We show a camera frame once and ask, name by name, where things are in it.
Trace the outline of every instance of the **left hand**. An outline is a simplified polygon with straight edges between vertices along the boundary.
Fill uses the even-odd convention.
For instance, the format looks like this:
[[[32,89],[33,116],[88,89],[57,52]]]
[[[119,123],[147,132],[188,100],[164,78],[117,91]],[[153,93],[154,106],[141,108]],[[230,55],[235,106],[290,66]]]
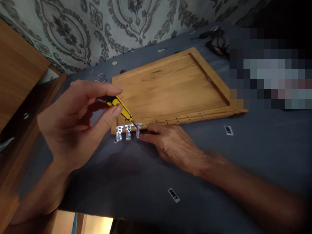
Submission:
[[[123,108],[109,107],[98,99],[121,92],[121,88],[112,84],[77,80],[38,115],[39,129],[57,167],[73,171],[86,164]],[[107,110],[91,126],[93,112],[100,109]]]

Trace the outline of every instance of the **screwdriver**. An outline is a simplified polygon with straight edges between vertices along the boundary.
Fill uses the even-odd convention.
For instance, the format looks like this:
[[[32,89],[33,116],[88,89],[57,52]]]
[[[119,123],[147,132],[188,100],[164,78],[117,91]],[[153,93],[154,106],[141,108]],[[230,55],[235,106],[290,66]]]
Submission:
[[[120,113],[120,116],[124,119],[127,120],[129,122],[131,122],[137,129],[138,126],[132,121],[132,115],[130,114],[130,111],[126,108],[126,106],[124,105],[123,101],[118,97],[118,96],[107,96],[106,97],[106,103],[109,106],[117,106],[117,105],[122,105],[123,106],[123,110]]]

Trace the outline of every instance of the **damask patterned wallpaper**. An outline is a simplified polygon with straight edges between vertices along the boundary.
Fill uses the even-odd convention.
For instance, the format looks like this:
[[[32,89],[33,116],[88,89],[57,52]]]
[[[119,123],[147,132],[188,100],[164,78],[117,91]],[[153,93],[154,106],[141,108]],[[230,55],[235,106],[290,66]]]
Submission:
[[[248,26],[269,1],[0,0],[0,17],[72,74],[209,22]]]

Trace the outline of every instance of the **right hand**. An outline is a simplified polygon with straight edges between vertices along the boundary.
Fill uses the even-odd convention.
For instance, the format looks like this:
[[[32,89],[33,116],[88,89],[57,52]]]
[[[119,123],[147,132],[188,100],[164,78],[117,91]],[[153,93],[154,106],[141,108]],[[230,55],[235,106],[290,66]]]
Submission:
[[[202,177],[216,162],[224,161],[218,153],[202,151],[178,125],[149,123],[148,133],[140,139],[155,145],[160,156],[183,171]]]

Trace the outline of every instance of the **blue tablecloth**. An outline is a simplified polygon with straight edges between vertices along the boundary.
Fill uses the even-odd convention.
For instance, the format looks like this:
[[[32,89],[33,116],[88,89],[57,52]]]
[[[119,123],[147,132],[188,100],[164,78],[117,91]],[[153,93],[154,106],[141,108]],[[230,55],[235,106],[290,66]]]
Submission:
[[[212,23],[154,46],[119,55],[95,67],[71,75],[61,95],[72,81],[95,81],[104,73],[108,82],[121,70],[143,66],[195,47],[229,86],[229,62],[212,54],[206,40],[190,40],[213,26],[222,25],[225,37],[228,23]],[[95,123],[102,111],[92,117]],[[243,118],[183,125],[198,146],[212,149],[227,159],[279,184],[307,196],[311,188],[312,111],[284,111],[251,108]],[[226,135],[225,125],[233,136]],[[108,132],[89,162],[73,174],[73,180],[60,206],[63,210],[124,218],[153,224],[166,224],[202,232],[262,233],[248,214],[223,191],[200,178],[181,171],[162,160],[149,143],[125,139],[115,144]],[[33,157],[20,187],[24,197],[52,161],[51,151],[42,136],[32,151]],[[175,203],[168,189],[181,201]]]

